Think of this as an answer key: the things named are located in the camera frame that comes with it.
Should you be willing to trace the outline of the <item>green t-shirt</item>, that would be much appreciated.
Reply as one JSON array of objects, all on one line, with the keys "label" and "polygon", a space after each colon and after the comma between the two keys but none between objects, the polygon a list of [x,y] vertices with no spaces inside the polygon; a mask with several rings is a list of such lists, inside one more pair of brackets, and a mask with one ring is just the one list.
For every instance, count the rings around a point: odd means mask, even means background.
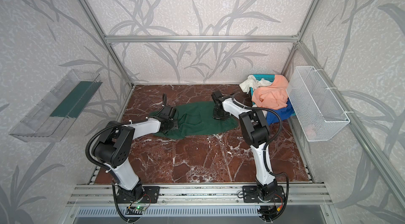
[{"label": "green t-shirt", "polygon": [[201,101],[176,107],[174,118],[178,120],[178,129],[158,132],[155,135],[170,139],[183,139],[190,135],[213,135],[224,133],[238,127],[234,118],[216,120],[213,118],[214,102]]}]

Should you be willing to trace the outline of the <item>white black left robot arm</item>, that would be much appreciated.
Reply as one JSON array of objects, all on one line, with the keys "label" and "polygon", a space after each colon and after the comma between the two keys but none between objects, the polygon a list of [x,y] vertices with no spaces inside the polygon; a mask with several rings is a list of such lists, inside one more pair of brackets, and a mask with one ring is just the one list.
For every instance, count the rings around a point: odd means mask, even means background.
[{"label": "white black left robot arm", "polygon": [[138,197],[142,183],[129,162],[132,142],[139,137],[171,129],[178,129],[177,120],[145,118],[135,122],[110,121],[89,140],[85,155],[91,163],[111,173],[121,190]]}]

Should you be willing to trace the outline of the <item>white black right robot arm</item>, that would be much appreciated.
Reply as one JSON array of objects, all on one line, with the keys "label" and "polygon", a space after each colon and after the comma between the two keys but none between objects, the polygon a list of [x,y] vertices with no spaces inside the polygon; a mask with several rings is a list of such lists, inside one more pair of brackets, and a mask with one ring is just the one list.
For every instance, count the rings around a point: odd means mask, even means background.
[{"label": "white black right robot arm", "polygon": [[216,91],[212,94],[214,101],[213,118],[225,121],[234,116],[239,120],[245,142],[250,146],[256,167],[257,193],[265,198],[276,191],[278,186],[273,174],[269,157],[270,129],[263,111],[247,107],[231,96]]}]

